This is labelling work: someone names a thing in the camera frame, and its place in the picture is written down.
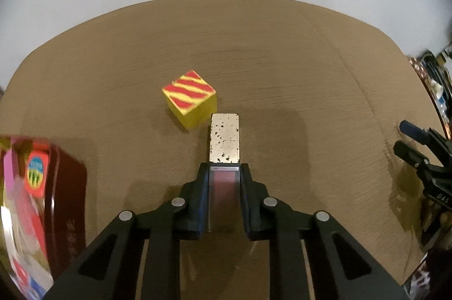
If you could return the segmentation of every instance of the colorful box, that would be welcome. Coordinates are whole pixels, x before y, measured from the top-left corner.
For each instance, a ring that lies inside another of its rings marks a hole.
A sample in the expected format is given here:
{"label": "colorful box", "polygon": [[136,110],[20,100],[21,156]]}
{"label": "colorful box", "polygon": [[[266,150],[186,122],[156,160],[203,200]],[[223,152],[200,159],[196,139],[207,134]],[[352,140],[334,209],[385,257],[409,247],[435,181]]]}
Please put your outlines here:
{"label": "colorful box", "polygon": [[49,140],[0,135],[0,141],[6,149],[0,146],[0,185],[6,185],[1,216],[4,232],[11,236],[8,256],[48,290],[48,279],[56,280],[86,247],[87,171]]}
{"label": "colorful box", "polygon": [[216,92],[194,70],[162,88],[170,110],[186,129],[209,120],[216,113]]}

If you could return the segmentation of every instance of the silver screw head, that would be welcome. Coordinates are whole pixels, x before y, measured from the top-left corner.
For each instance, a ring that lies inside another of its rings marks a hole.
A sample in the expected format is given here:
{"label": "silver screw head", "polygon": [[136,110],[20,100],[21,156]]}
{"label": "silver screw head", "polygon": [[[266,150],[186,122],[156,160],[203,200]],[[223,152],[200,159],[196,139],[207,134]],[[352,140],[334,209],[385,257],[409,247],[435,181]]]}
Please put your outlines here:
{"label": "silver screw head", "polygon": [[184,198],[180,198],[180,197],[174,198],[171,201],[171,205],[173,207],[182,207],[184,204],[185,204],[185,199]]}
{"label": "silver screw head", "polygon": [[320,212],[317,212],[317,213],[316,213],[316,218],[317,218],[319,221],[326,222],[326,221],[329,220],[329,214],[326,213],[326,212],[324,212],[324,211],[320,211]]}
{"label": "silver screw head", "polygon": [[119,219],[120,219],[121,221],[128,221],[128,220],[130,220],[132,217],[133,217],[133,214],[132,214],[131,211],[122,211],[122,212],[119,214]]}
{"label": "silver screw head", "polygon": [[267,207],[274,207],[277,203],[278,203],[278,201],[273,197],[267,197],[264,199],[264,204]]}

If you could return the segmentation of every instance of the brown table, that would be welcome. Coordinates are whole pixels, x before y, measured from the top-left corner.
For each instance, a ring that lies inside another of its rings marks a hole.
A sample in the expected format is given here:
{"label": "brown table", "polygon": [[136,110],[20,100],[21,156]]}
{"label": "brown table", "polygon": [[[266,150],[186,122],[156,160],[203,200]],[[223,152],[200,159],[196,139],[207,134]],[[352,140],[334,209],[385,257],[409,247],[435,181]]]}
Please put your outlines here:
{"label": "brown table", "polygon": [[[271,195],[331,212],[399,283],[410,275],[421,186],[392,146],[403,119],[441,125],[395,43],[346,15],[291,0],[116,10],[28,56],[1,101],[0,133],[49,137],[85,163],[90,241],[122,209],[175,197],[206,160],[207,127],[182,130],[160,90],[189,69],[217,90],[219,112],[239,114],[241,161]],[[265,299],[266,248],[184,243],[182,298]]]}

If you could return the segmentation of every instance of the wooden block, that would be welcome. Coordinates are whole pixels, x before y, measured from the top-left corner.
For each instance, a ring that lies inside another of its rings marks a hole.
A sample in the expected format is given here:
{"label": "wooden block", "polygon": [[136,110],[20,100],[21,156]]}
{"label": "wooden block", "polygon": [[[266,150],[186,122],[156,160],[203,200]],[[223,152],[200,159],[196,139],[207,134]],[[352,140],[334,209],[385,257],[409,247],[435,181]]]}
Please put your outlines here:
{"label": "wooden block", "polygon": [[216,92],[194,70],[162,88],[169,108],[186,129],[216,113]]}

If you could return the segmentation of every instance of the sticker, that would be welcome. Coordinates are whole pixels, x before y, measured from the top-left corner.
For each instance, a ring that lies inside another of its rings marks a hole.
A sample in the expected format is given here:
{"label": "sticker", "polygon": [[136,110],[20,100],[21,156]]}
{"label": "sticker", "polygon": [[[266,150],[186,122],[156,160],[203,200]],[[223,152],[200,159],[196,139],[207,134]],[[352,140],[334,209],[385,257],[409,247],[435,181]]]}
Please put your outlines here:
{"label": "sticker", "polygon": [[38,190],[44,181],[44,164],[39,157],[34,157],[28,165],[27,182],[30,188]]}

